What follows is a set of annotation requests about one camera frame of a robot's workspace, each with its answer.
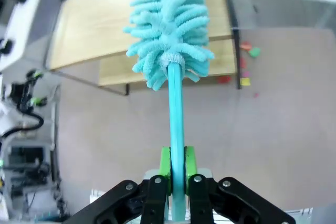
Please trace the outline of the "grey equipment cart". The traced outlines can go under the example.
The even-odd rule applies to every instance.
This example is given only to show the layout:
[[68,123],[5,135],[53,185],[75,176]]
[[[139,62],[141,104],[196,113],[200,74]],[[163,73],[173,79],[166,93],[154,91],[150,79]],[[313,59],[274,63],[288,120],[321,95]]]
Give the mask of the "grey equipment cart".
[[55,152],[11,142],[0,153],[0,221],[59,221],[66,215]]

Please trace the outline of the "black metal wooden shelf rack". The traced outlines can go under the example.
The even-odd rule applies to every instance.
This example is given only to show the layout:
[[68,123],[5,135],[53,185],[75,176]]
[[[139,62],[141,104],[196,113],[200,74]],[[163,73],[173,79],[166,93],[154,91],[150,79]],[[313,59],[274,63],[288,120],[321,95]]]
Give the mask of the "black metal wooden shelf rack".
[[99,60],[99,85],[158,90],[177,64],[198,81],[238,71],[226,0],[66,0],[52,36],[52,70]]

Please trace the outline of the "white rectangular lab table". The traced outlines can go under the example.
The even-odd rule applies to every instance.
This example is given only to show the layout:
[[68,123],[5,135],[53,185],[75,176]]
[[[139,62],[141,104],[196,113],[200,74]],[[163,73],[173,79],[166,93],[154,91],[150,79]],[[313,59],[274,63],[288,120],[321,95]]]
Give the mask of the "white rectangular lab table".
[[0,35],[0,72],[24,54],[40,0],[25,0],[14,5],[6,30]]

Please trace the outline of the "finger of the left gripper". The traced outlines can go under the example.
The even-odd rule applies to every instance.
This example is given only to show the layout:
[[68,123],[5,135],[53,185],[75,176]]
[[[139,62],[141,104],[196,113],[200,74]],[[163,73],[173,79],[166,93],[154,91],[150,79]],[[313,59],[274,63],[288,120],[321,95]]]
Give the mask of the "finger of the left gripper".
[[47,105],[47,97],[37,98],[33,97],[28,101],[29,106],[46,106]]
[[27,82],[30,84],[36,84],[37,80],[41,79],[44,76],[39,70],[30,70],[26,74]]

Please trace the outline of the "teal chenille duster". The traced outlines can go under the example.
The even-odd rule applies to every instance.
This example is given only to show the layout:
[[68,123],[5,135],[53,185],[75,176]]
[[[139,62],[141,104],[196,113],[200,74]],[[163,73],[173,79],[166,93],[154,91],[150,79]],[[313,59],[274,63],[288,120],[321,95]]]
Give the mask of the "teal chenille duster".
[[130,25],[123,31],[136,38],[127,49],[136,57],[133,71],[146,85],[169,89],[172,219],[185,219],[184,117],[182,82],[206,77],[214,54],[207,49],[209,13],[205,0],[132,0]]

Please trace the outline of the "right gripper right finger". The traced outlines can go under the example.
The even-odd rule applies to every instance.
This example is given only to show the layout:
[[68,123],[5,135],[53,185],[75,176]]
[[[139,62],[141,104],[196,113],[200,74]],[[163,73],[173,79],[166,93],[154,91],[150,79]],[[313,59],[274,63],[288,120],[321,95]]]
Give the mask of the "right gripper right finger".
[[233,177],[215,181],[198,172],[195,149],[185,148],[191,224],[215,224],[213,213],[233,224],[296,224],[295,219]]

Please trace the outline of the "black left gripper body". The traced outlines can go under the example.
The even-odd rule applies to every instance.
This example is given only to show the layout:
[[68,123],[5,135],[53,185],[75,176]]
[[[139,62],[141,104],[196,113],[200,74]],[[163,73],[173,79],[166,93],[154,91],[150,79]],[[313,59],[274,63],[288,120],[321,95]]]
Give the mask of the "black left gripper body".
[[31,109],[32,103],[31,98],[33,97],[34,85],[31,82],[21,83],[17,86],[18,93],[18,109]]

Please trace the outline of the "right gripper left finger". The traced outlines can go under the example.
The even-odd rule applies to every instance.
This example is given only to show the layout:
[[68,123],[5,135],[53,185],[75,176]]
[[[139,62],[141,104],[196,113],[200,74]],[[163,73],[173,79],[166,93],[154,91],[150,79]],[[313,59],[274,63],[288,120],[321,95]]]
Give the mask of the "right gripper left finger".
[[161,150],[160,169],[139,184],[123,180],[68,219],[68,224],[164,224],[171,193],[171,150]]

